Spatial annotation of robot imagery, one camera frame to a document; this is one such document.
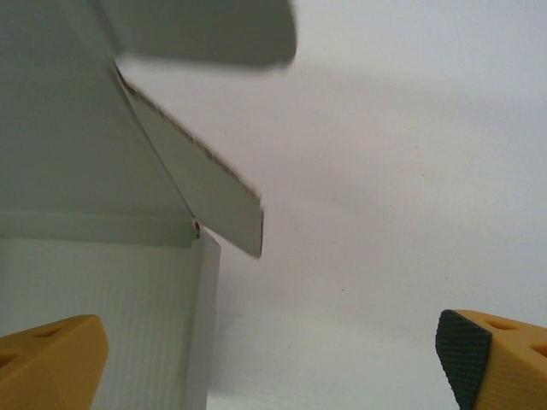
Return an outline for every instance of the white cardboard box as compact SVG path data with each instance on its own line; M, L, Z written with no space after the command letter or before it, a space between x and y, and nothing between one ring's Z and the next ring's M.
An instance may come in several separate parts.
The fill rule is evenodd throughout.
M204 409L220 247L200 225L258 257L260 200L115 58L286 66L290 6L48 0L0 18L0 335L99 314L94 408Z

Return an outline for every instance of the cardboard edge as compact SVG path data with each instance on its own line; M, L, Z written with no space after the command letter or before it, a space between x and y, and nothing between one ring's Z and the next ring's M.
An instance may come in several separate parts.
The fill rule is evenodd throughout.
M221 246L205 232L196 240L200 247L199 275L194 311L188 320L188 360L185 372L183 409L205 408L212 373L215 342L216 297Z
M195 230L176 218L0 210L1 237L188 247Z

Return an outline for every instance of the yellow plastic part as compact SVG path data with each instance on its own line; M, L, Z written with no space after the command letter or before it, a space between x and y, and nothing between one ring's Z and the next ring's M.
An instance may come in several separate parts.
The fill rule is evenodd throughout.
M485 313L458 313L492 333L474 410L547 409L547 329Z
M0 338L0 409L89 409L108 353L93 315Z
M475 379L478 388L474 402L464 407L473 410L547 409L547 329L486 313L451 312L453 321L445 320L448 330L442 341L445 365L450 360L456 361L453 358L457 354L460 363L478 363L484 358L482 378ZM463 322L467 320L468 325L456 323L454 314L460 315ZM489 348L478 348L484 340L489 343L483 346L489 344ZM462 380L470 379L472 366L458 370L457 364L452 363L444 369L448 370L449 380L450 376L452 378L456 397L458 393L465 397L471 386Z

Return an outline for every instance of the open box flap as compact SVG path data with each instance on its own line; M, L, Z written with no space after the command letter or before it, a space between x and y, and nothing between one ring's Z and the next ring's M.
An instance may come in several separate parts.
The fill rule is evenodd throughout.
M218 155L121 76L120 85L196 220L255 257L262 252L260 197Z
M121 52L246 67L288 65L296 28L287 0L99 0Z

